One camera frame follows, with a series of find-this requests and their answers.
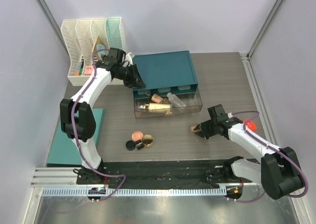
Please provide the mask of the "beige foundation tube black cap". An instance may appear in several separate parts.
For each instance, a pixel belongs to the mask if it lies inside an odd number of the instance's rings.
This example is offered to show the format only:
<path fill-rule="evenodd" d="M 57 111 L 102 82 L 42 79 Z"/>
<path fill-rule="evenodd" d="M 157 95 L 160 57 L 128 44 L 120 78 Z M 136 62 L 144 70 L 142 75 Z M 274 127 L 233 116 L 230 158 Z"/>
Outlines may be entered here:
<path fill-rule="evenodd" d="M 194 131 L 194 127 L 195 127 L 195 126 L 196 126 L 196 125 L 193 125 L 193 126 L 190 127 L 190 132 L 193 133 L 193 134 L 196 133 L 196 132 L 200 132 L 200 131 Z"/>

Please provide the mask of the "BB cream pump bottle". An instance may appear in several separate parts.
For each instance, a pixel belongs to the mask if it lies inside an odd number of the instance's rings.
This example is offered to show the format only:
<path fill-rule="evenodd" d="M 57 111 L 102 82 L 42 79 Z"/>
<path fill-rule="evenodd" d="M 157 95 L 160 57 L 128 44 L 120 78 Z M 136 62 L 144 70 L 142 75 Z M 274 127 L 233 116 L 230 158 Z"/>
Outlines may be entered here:
<path fill-rule="evenodd" d="M 167 100 L 165 98 L 162 98 L 161 96 L 155 93 L 151 93 L 150 91 L 145 92 L 145 95 L 148 96 L 149 99 L 154 103 L 158 103 L 158 104 L 167 103 Z"/>

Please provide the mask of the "clear acrylic drawer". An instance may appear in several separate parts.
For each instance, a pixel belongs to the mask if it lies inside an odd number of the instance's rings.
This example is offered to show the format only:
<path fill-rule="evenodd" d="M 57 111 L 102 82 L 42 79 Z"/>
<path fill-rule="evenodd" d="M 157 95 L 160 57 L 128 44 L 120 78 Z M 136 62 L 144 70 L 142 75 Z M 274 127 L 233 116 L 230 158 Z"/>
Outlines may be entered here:
<path fill-rule="evenodd" d="M 145 111 L 138 108 L 139 103 L 154 103 L 152 102 L 148 96 L 145 95 L 145 92 L 150 91 L 151 93 L 155 93 L 162 98 L 167 100 L 166 104 L 171 104 L 172 109 L 168 113 L 154 113 Z M 200 97 L 199 90 L 174 90 L 171 92 L 172 94 L 177 95 L 185 104 L 186 107 L 183 109 L 175 107 L 167 98 L 166 93 L 160 93 L 158 90 L 145 90 L 145 91 L 135 91 L 133 93 L 133 103 L 134 103 L 134 114 L 136 118 L 149 118 L 149 117 L 161 117 L 161 116 L 172 116 L 172 115 L 180 115 L 186 113 L 196 113 L 200 112 L 202 109 L 202 100 Z"/>

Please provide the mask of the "cream foundation bottle gold pump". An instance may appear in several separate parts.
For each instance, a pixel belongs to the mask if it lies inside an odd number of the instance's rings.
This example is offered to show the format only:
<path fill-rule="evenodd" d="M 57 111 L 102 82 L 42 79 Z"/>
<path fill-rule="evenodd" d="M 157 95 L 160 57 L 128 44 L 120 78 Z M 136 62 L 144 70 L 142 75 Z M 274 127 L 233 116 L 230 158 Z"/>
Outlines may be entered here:
<path fill-rule="evenodd" d="M 168 113 L 172 109 L 171 104 L 139 103 L 137 106 L 139 109 L 154 113 Z"/>

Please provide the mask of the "clear plastic bottle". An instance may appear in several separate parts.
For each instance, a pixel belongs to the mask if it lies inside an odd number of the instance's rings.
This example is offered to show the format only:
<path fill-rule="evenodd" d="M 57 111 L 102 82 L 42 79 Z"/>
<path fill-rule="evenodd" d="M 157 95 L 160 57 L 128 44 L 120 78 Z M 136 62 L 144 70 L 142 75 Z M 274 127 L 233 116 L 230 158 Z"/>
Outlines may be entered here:
<path fill-rule="evenodd" d="M 177 108 L 183 109 L 186 107 L 186 104 L 175 94 L 168 92 L 166 94 L 168 100 Z"/>

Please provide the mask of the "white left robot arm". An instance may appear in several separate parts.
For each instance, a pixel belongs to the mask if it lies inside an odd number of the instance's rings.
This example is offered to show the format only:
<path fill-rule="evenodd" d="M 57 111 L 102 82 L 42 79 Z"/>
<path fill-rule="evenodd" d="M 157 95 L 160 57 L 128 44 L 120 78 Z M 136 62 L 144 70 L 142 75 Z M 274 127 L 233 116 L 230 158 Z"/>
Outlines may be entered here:
<path fill-rule="evenodd" d="M 95 184 L 105 178 L 105 171 L 101 169 L 102 159 L 93 138 L 96 122 L 92 108 L 97 98 L 114 79 L 121 80 L 125 87 L 131 89 L 146 86 L 132 61 L 132 53 L 112 47 L 93 52 L 92 58 L 99 52 L 101 59 L 92 61 L 92 73 L 81 89 L 70 99 L 64 98 L 60 102 L 61 130 L 75 144 L 82 166 L 89 169 L 88 178 Z"/>

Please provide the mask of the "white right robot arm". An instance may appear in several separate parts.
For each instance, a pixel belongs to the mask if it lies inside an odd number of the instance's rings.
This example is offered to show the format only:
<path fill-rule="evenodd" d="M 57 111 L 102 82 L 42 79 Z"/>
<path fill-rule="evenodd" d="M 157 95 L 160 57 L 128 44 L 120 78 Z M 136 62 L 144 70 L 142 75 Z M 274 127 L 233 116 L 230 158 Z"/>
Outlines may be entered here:
<path fill-rule="evenodd" d="M 274 200 L 284 196 L 300 198 L 307 194 L 309 185 L 298 161 L 296 152 L 281 148 L 254 133 L 237 113 L 225 112 L 221 104 L 208 109 L 210 120 L 193 125 L 190 131 L 204 139 L 220 135 L 240 145 L 257 163 L 236 156 L 224 163 L 223 176 L 229 182 L 248 179 L 262 186 L 264 194 Z"/>

